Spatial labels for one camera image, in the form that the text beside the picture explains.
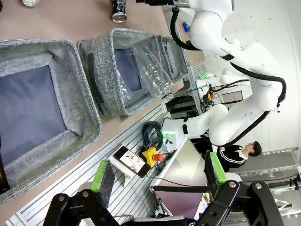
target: green tape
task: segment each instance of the green tape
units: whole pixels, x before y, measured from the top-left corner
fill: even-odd
[[[99,191],[99,188],[102,184],[103,176],[104,176],[107,164],[108,164],[107,160],[101,160],[101,162],[99,164],[99,167],[97,169],[97,172],[95,174],[95,177],[94,177],[92,185],[91,185],[91,190],[95,193],[97,193]]]
[[[222,168],[221,162],[218,159],[217,154],[215,152],[211,152],[210,157],[217,180],[222,185],[228,180],[226,173]]]

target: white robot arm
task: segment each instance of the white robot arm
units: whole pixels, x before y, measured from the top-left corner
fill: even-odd
[[[277,108],[279,97],[285,95],[285,88],[279,90],[275,82],[277,61],[261,44],[251,43],[240,47],[237,42],[229,43],[222,37],[222,24],[234,10],[233,0],[189,0],[190,8],[197,10],[191,27],[192,45],[204,51],[211,51],[244,70],[250,77],[252,95],[236,103],[228,111],[224,105],[215,105],[206,113],[186,120],[166,119],[163,124],[168,150],[177,149],[185,137],[204,134],[209,129],[212,144],[223,146],[234,133],[248,122],[258,119],[264,113]]]

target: black jacket with white stripes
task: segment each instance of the black jacket with white stripes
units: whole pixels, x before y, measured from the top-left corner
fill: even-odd
[[[220,160],[222,167],[225,171],[229,168],[238,168],[246,162],[246,157],[242,158],[241,150],[243,147],[232,145],[226,147],[224,151],[217,151],[217,157]]]

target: brown table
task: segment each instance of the brown table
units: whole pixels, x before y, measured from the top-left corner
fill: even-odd
[[[26,7],[21,0],[2,0],[0,13],[0,40],[22,38],[69,39],[76,43],[81,39],[90,39],[109,32],[115,27],[169,35],[161,7],[136,4],[134,0],[127,3],[128,19],[123,24],[111,21],[111,0],[41,0],[34,8]],[[183,82],[174,85],[176,92],[183,87]],[[161,103],[158,99],[153,104],[132,115],[122,122],[119,117],[101,116],[103,132],[101,137],[80,156],[60,168],[56,173],[30,190],[7,203],[0,204],[0,224],[61,176],[74,168],[81,161],[95,152],[116,135],[133,125],[150,110]]]

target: smartphone screen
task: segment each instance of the smartphone screen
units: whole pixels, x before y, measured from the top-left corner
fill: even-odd
[[[125,146],[122,146],[114,157],[140,177],[144,177],[151,169],[150,165]]]
[[[127,151],[125,154],[123,154],[120,160],[136,173],[138,173],[142,169],[142,166],[145,164],[145,162],[140,157],[138,157],[131,151]]]

